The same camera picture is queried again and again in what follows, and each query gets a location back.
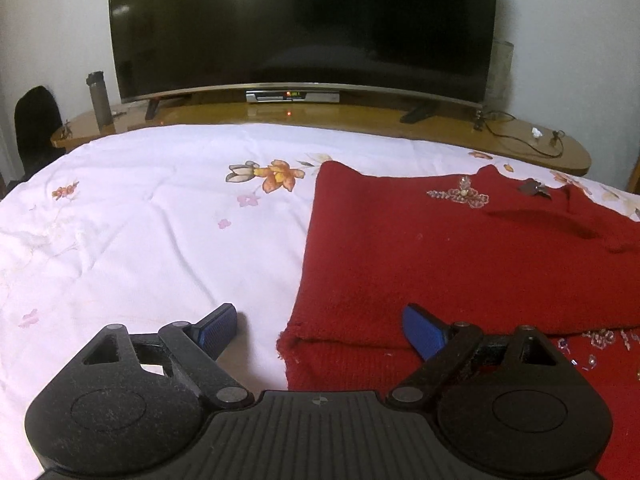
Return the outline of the red knit sweater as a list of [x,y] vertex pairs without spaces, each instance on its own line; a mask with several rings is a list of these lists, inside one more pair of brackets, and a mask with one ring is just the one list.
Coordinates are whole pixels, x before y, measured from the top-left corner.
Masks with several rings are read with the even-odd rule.
[[387,392],[420,364],[401,328],[417,304],[506,335],[547,335],[610,408],[599,464],[639,474],[639,226],[575,185],[524,191],[476,174],[318,173],[303,274],[277,348],[293,390]]

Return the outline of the white floral bed sheet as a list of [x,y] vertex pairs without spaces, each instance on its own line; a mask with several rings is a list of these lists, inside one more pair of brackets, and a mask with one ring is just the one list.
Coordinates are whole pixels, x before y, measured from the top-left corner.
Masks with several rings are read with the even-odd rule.
[[1,203],[1,474],[33,479],[24,429],[38,393],[104,326],[154,333],[233,304],[222,367],[248,390],[291,389],[277,343],[292,316],[318,173],[476,174],[524,191],[575,185],[639,225],[637,197],[448,144],[278,125],[172,126],[81,145]]

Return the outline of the brown wooden door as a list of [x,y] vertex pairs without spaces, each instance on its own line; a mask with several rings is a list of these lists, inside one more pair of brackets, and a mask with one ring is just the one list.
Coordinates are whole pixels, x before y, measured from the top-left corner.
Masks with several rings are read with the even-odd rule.
[[631,194],[638,194],[640,191],[640,156],[637,159],[634,169],[628,179],[626,191]]

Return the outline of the wooden tv shelf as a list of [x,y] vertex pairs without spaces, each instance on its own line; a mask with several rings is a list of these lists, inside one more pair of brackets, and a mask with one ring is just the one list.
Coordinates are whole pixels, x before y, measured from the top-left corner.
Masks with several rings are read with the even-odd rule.
[[[577,177],[587,174],[591,167],[587,150],[566,133],[454,103],[432,104],[427,116],[414,124],[401,120],[407,113],[399,108],[342,103],[214,103],[183,98],[160,102],[151,119],[145,117],[147,111],[145,104],[116,107],[114,124],[102,131],[94,113],[85,112],[53,133],[51,143],[69,152],[102,136],[145,127],[276,124],[446,143]],[[532,137],[533,127],[544,134],[540,139]]]

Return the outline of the black chair back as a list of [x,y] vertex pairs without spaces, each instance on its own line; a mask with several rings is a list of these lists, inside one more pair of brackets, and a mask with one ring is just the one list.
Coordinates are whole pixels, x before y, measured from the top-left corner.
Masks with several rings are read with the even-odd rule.
[[62,119],[58,104],[47,88],[32,88],[17,101],[14,125],[25,180],[65,154],[64,148],[56,148],[51,143],[52,134],[62,127]]

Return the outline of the dark grey bottle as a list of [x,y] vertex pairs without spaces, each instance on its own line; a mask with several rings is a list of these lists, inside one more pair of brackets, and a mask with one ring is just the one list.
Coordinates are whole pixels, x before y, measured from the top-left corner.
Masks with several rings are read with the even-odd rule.
[[93,72],[86,78],[90,99],[96,116],[96,124],[100,131],[114,124],[110,100],[108,99],[104,73]]

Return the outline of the silver set-top box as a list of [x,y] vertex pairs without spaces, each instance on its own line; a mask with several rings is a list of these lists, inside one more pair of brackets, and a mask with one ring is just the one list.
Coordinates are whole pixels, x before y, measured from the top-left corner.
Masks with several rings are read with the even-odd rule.
[[339,103],[338,91],[310,91],[310,90],[247,90],[247,103]]

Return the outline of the large black curved television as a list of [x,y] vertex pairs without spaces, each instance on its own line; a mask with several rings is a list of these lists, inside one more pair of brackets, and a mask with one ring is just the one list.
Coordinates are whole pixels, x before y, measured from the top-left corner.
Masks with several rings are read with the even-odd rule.
[[119,92],[335,84],[484,100],[497,0],[108,0]]

